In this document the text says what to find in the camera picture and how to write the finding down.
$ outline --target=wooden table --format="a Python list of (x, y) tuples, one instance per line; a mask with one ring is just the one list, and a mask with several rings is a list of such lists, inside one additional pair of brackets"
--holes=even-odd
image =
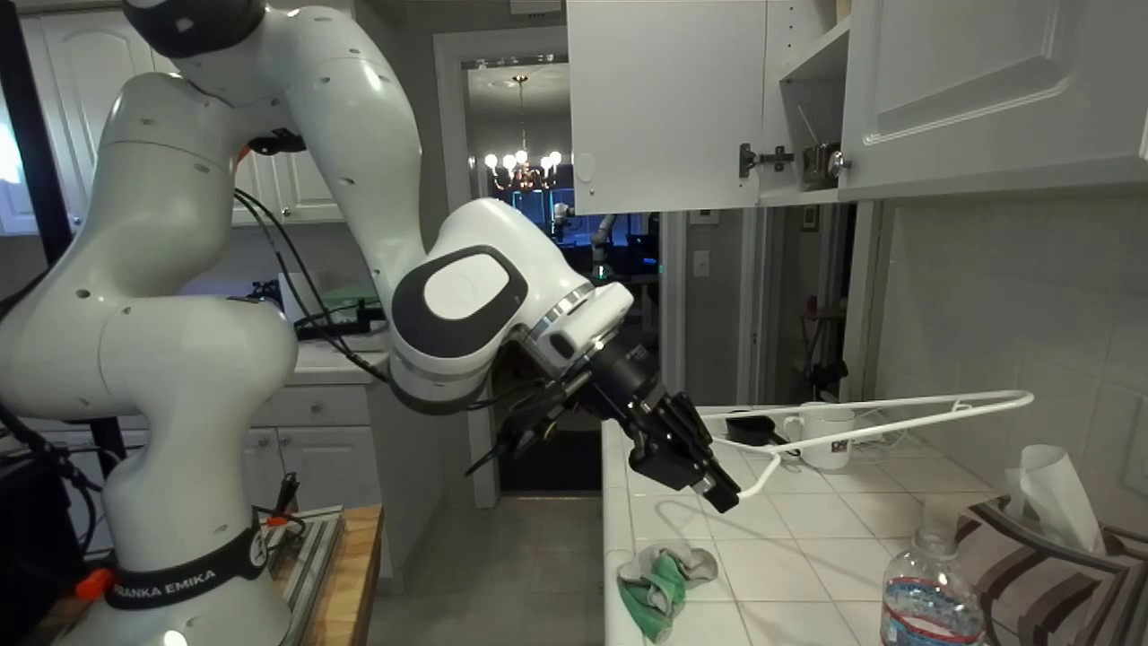
[(357, 646), (368, 631), (373, 586), (381, 573), (383, 509), (344, 509), (344, 531), (330, 561), (312, 618), (307, 646)]

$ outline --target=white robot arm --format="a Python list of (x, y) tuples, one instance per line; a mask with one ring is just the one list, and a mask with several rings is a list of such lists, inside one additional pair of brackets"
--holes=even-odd
[(420, 239), (420, 131), (362, 29), (325, 6), (125, 0), (177, 62), (122, 88), (98, 159), (85, 229), (0, 319), (0, 406), (21, 415), (148, 415), (148, 451), (109, 484), (117, 580), (74, 642), (281, 642), (286, 608), (250, 567), (239, 440), (286, 384), (294, 335), (270, 305), (173, 296), (223, 256), (234, 159), (276, 128), (312, 151), (391, 315), (391, 388), (415, 409), (465, 409), (496, 350), (520, 342), (552, 388), (513, 418), (552, 424), (574, 398), (616, 415), (631, 466), (716, 509), (740, 486), (684, 394), (620, 326), (631, 293), (592, 288), (501, 201), (457, 209)]

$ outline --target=green cloth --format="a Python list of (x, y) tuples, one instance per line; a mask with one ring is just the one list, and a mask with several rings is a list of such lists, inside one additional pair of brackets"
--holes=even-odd
[(710, 576), (716, 576), (716, 561), (708, 550), (668, 540), (643, 550), (634, 561), (620, 563), (616, 593), (638, 631), (659, 642), (684, 606), (684, 587)]

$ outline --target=water bottle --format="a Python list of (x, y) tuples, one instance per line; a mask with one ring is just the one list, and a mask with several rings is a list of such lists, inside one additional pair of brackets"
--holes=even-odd
[(917, 531), (913, 546), (894, 557), (882, 598), (885, 646), (980, 646), (982, 613), (955, 567), (955, 550), (937, 531)]

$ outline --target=floor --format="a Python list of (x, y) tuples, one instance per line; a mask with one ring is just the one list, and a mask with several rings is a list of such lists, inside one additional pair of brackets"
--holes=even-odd
[(598, 646), (604, 498), (516, 496), (482, 512), (458, 492), (402, 593), (373, 606), (381, 646)]

